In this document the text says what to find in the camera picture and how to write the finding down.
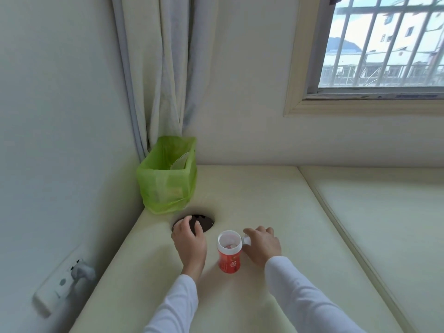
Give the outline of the person's right hand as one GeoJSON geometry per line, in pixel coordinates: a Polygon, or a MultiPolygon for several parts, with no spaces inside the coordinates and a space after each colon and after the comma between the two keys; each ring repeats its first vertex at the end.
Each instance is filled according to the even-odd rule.
{"type": "Polygon", "coordinates": [[[270,258],[282,255],[281,245],[272,227],[265,228],[261,225],[256,230],[258,236],[251,239],[251,246],[243,246],[242,250],[255,265],[264,269],[270,258]]]}

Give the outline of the person's left hand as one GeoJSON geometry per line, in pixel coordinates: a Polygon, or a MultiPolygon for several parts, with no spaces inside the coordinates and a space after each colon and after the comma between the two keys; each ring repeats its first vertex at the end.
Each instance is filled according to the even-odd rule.
{"type": "Polygon", "coordinates": [[[197,282],[206,262],[207,240],[205,236],[195,237],[193,235],[189,225],[190,220],[191,216],[187,216],[176,223],[171,238],[183,265],[181,274],[187,275],[197,282]]]}

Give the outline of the black round disc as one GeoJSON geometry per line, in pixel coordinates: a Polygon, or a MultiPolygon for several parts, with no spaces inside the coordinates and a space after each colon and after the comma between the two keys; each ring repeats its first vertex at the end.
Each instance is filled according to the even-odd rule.
{"type": "MultiPolygon", "coordinates": [[[[174,231],[174,226],[176,223],[178,223],[181,219],[186,218],[187,216],[188,215],[180,216],[179,218],[173,220],[173,222],[170,224],[171,231],[172,232],[174,231]]],[[[214,219],[211,218],[210,216],[206,216],[203,214],[192,214],[191,220],[189,221],[189,225],[190,225],[190,229],[191,229],[193,235],[196,235],[196,231],[195,231],[195,223],[196,222],[200,223],[203,232],[208,231],[214,225],[214,219]]]]}

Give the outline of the person's right forearm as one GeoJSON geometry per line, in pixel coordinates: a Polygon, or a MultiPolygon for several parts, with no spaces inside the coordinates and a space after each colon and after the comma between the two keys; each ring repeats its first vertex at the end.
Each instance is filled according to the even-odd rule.
{"type": "Polygon", "coordinates": [[[366,333],[283,256],[270,258],[265,281],[297,333],[366,333]]]}

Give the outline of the person's left forearm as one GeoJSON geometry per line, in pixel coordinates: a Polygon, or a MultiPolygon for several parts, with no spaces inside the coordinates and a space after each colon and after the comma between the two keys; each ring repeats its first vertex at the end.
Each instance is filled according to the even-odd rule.
{"type": "Polygon", "coordinates": [[[189,333],[197,308],[196,283],[190,276],[181,274],[142,333],[189,333]]]}

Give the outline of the cream cushion pad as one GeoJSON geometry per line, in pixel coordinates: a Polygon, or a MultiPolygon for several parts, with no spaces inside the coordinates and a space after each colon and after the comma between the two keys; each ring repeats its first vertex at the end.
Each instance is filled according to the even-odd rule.
{"type": "Polygon", "coordinates": [[[141,333],[182,269],[171,227],[193,213],[214,225],[205,232],[208,252],[190,333],[296,332],[247,256],[234,274],[218,267],[218,235],[260,225],[273,227],[283,254],[363,330],[402,333],[300,171],[289,166],[198,166],[185,210],[141,213],[70,333],[141,333]]]}
{"type": "Polygon", "coordinates": [[[444,333],[444,168],[300,166],[404,333],[444,333]]]}

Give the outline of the red jar with white rim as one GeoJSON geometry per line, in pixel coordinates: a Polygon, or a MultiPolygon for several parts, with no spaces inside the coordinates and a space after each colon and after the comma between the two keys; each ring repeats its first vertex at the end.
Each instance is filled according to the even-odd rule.
{"type": "Polygon", "coordinates": [[[219,269],[226,274],[236,273],[241,266],[241,235],[233,230],[226,230],[221,232],[217,240],[217,249],[219,252],[219,269]],[[224,246],[232,243],[238,244],[237,248],[235,248],[234,250],[224,248],[224,246]]]}

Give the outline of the green lined waste bin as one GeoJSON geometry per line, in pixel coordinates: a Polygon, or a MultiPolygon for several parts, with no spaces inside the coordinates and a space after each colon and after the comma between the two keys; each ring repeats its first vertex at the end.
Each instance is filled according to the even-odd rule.
{"type": "Polygon", "coordinates": [[[153,214],[183,210],[196,187],[195,137],[160,137],[136,171],[144,206],[153,214]]]}

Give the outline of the white plug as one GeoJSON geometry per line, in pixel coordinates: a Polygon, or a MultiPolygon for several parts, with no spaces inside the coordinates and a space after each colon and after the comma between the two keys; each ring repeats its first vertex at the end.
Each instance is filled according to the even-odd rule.
{"type": "Polygon", "coordinates": [[[73,280],[85,278],[88,281],[94,281],[96,279],[96,270],[85,261],[80,260],[71,269],[71,277],[73,280]]]}

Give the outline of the pale grey curtain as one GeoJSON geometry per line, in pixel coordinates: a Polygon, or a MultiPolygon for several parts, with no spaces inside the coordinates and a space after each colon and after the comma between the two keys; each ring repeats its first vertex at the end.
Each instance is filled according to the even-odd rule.
{"type": "Polygon", "coordinates": [[[136,149],[182,136],[202,106],[219,0],[112,0],[136,149]]]}

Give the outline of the white window grille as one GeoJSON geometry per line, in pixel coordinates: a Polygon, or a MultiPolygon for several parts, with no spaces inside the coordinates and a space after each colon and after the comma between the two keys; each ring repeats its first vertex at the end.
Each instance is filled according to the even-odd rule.
{"type": "Polygon", "coordinates": [[[444,87],[444,0],[338,0],[319,88],[444,87]]]}

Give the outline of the white wall power strip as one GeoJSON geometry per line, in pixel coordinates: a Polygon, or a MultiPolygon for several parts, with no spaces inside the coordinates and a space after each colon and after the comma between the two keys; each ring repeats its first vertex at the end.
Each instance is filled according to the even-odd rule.
{"type": "Polygon", "coordinates": [[[74,291],[79,281],[85,279],[73,280],[71,277],[71,269],[80,260],[85,261],[82,258],[67,258],[34,293],[32,297],[33,303],[39,314],[44,318],[51,316],[58,306],[74,291]]]}

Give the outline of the cream window frame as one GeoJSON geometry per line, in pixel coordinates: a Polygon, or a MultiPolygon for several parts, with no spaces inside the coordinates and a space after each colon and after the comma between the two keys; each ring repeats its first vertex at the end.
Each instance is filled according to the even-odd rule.
{"type": "Polygon", "coordinates": [[[299,0],[285,114],[444,115],[444,87],[319,88],[338,0],[299,0]]]}

